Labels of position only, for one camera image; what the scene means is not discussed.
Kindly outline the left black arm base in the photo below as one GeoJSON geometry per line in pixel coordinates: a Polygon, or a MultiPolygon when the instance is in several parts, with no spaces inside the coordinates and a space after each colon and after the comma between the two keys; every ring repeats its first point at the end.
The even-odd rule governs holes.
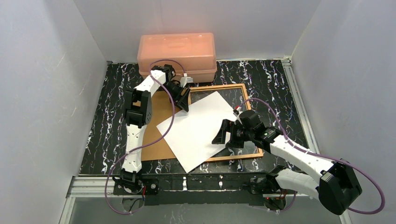
{"type": "Polygon", "coordinates": [[[138,178],[135,182],[112,177],[114,181],[114,195],[156,195],[159,191],[158,179],[138,178]]]}

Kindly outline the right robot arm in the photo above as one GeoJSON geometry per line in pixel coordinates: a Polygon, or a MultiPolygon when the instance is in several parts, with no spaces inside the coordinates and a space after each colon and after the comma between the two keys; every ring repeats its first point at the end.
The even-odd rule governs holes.
{"type": "Polygon", "coordinates": [[[334,162],[299,151],[299,144],[291,145],[279,129],[265,126],[252,110],[237,113],[235,121],[224,119],[212,140],[213,145],[232,148],[241,148],[245,142],[300,169],[296,172],[277,166],[265,176],[250,179],[253,194],[293,190],[319,200],[328,211],[341,215],[362,193],[355,172],[344,160],[334,162]]]}

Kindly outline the window and plant photo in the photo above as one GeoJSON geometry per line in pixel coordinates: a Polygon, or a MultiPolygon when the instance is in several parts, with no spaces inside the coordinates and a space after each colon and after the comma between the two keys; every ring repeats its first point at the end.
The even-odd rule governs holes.
{"type": "Polygon", "coordinates": [[[224,119],[235,121],[236,116],[217,91],[192,103],[189,112],[175,114],[164,139],[186,173],[225,148],[224,143],[212,144],[224,119]]]}

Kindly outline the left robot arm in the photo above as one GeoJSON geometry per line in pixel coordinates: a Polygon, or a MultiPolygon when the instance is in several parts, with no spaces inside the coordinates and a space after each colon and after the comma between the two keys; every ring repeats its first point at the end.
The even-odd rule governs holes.
{"type": "Polygon", "coordinates": [[[127,184],[137,185],[140,182],[138,173],[142,168],[141,150],[159,142],[166,135],[163,134],[152,143],[143,144],[144,133],[153,117],[152,97],[157,90],[162,88],[169,97],[172,106],[171,119],[175,117],[176,108],[189,111],[190,89],[172,81],[175,75],[172,65],[155,65],[143,82],[125,93],[124,120],[127,127],[127,145],[120,179],[127,184]]]}

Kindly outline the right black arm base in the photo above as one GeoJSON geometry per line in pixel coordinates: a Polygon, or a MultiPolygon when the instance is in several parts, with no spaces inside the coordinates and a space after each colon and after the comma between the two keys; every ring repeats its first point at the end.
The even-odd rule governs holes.
{"type": "Polygon", "coordinates": [[[274,194],[279,190],[288,190],[288,188],[282,188],[276,180],[279,173],[285,169],[285,166],[276,166],[269,173],[260,173],[257,177],[250,178],[248,182],[249,192],[255,195],[274,194]]]}

